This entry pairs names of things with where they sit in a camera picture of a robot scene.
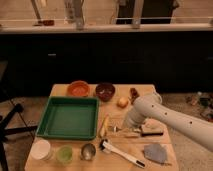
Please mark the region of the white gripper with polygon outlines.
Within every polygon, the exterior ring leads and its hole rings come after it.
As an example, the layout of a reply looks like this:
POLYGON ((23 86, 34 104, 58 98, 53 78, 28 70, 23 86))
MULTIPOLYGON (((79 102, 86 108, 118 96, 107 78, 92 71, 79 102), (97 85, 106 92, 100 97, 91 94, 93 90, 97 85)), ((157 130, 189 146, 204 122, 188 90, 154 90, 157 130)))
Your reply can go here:
POLYGON ((146 117, 139 113, 135 108, 131 108, 125 115, 122 126, 124 128, 139 128, 146 117))

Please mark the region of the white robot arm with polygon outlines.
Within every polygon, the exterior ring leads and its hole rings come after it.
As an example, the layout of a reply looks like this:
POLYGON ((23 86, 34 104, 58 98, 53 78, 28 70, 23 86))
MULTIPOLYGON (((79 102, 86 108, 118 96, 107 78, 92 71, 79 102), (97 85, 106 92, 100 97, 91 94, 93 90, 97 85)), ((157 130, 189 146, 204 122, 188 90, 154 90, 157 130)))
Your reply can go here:
POLYGON ((139 96, 133 101, 123 126, 137 128, 146 118, 156 119, 172 127, 213 152, 213 124, 163 106, 162 98, 156 92, 139 96))

